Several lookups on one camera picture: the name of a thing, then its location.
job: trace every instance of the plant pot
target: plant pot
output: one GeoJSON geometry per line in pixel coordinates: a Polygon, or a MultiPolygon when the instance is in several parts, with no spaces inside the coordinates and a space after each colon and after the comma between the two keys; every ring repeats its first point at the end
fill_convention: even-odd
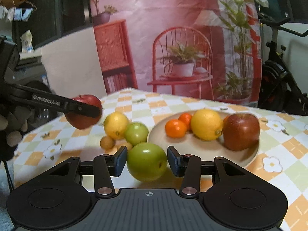
{"type": "Polygon", "coordinates": [[[109,20],[110,20],[110,14],[106,12],[100,13],[92,17],[92,22],[94,26],[107,23],[109,22],[109,20]]]}
{"type": "Polygon", "coordinates": [[[172,66],[172,74],[178,77],[187,77],[192,76],[193,68],[195,64],[192,63],[184,63],[184,64],[173,64],[172,66]]]}
{"type": "Polygon", "coordinates": [[[249,105],[249,101],[250,101],[250,95],[247,96],[246,98],[243,99],[225,99],[222,96],[218,97],[216,100],[218,102],[224,102],[224,103],[230,103],[230,104],[236,104],[236,105],[243,105],[243,106],[248,106],[249,105]]]}

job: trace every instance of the tablecloth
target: tablecloth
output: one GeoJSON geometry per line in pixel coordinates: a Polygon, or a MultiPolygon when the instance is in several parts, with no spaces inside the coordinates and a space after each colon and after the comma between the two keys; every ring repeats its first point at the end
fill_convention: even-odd
{"type": "MultiPolygon", "coordinates": [[[[73,128],[64,116],[24,136],[14,157],[16,186],[48,170],[52,166],[77,156],[92,160],[105,153],[100,139],[105,135],[102,123],[114,112],[123,112],[131,121],[142,122],[149,129],[174,113],[211,108],[226,112],[250,112],[259,118],[261,126],[260,150],[247,169],[281,189],[288,198],[289,208],[281,225],[284,231],[308,230],[308,117],[288,115],[258,108],[221,102],[148,93],[124,89],[101,99],[104,115],[100,122],[86,130],[73,128]]],[[[133,179],[125,167],[122,175],[113,178],[115,188],[157,187],[169,185],[166,177],[156,183],[140,183],[133,179]]],[[[171,182],[179,187],[181,179],[171,182]]],[[[211,187],[209,178],[201,180],[201,191],[211,187]]],[[[93,191],[93,177],[85,176],[83,186],[93,191]]]]}

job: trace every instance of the orange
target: orange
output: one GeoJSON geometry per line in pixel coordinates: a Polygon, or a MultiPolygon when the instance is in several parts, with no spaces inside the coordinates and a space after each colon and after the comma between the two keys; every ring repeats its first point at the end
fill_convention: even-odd
{"type": "Polygon", "coordinates": [[[166,135],[171,138],[182,138],[185,136],[187,126],[177,119],[170,120],[165,125],[166,135]]]}
{"type": "Polygon", "coordinates": [[[192,119],[192,116],[191,116],[191,114],[189,114],[189,113],[183,113],[183,114],[181,114],[180,117],[179,117],[179,120],[180,120],[181,122],[184,122],[185,125],[187,126],[187,131],[190,130],[190,121],[191,121],[191,119],[192,119]]]}

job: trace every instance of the yellow lemon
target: yellow lemon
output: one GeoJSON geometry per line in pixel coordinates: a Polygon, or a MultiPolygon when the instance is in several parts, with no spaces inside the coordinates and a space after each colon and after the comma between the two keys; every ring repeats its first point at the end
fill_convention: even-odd
{"type": "Polygon", "coordinates": [[[126,115],[120,112],[113,112],[104,121],[105,133],[114,140],[124,139],[124,132],[129,121],[126,115]]]}
{"type": "Polygon", "coordinates": [[[216,111],[200,109],[192,116],[190,127],[200,139],[212,141],[221,136],[223,121],[216,111]]]}

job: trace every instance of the green apple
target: green apple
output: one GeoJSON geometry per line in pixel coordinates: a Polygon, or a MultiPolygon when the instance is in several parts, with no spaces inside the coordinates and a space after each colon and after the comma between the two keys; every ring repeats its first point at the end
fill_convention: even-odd
{"type": "Polygon", "coordinates": [[[146,142],[148,134],[149,130],[147,129],[147,126],[141,122],[133,122],[128,124],[124,136],[127,142],[136,146],[139,143],[146,142]]]}
{"type": "Polygon", "coordinates": [[[129,173],[139,181],[155,181],[167,169],[167,156],[160,146],[140,143],[128,153],[127,168],[129,173]]]}

